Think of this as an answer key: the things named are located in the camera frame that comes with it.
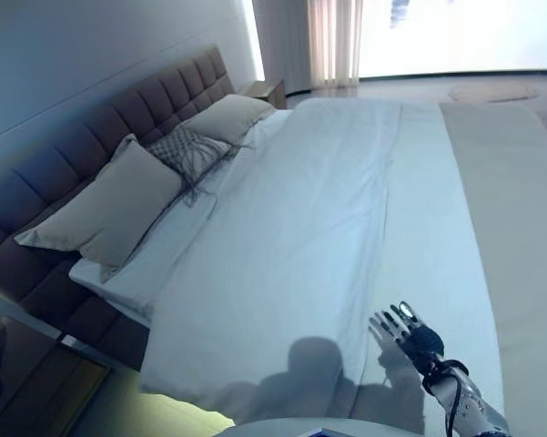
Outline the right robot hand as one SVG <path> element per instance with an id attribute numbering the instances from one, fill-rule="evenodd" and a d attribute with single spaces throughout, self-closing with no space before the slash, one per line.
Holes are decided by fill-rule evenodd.
<path id="1" fill-rule="evenodd" d="M 370 317 L 370 326 L 396 344 L 417 369 L 444 355 L 441 337 L 404 300 L 398 305 L 391 304 L 388 310 L 375 312 Z"/>

